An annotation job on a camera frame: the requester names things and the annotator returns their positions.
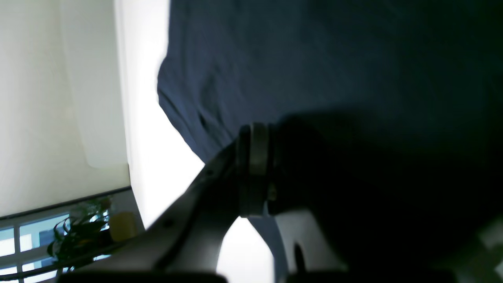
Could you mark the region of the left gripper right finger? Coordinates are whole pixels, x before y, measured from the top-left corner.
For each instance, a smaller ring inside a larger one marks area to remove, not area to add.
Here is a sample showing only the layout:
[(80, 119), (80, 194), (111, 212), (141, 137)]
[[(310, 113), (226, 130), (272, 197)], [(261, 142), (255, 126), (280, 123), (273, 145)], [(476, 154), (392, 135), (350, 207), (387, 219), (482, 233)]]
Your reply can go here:
[(293, 211), (277, 217), (287, 258), (283, 283), (501, 283), (502, 217), (479, 230), (460, 250), (431, 268), (395, 265), (375, 254), (370, 268), (350, 269), (330, 246), (314, 215)]

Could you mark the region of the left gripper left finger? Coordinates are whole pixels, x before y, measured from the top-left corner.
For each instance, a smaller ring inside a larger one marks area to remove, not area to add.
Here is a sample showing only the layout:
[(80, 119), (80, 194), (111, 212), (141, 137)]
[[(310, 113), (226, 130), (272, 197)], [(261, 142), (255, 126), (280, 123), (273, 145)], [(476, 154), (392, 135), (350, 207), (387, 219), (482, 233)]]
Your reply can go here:
[(238, 217), (262, 217), (271, 185), (270, 125), (253, 123), (207, 163), (143, 234), (116, 254), (59, 277), (61, 283), (224, 283), (223, 238)]

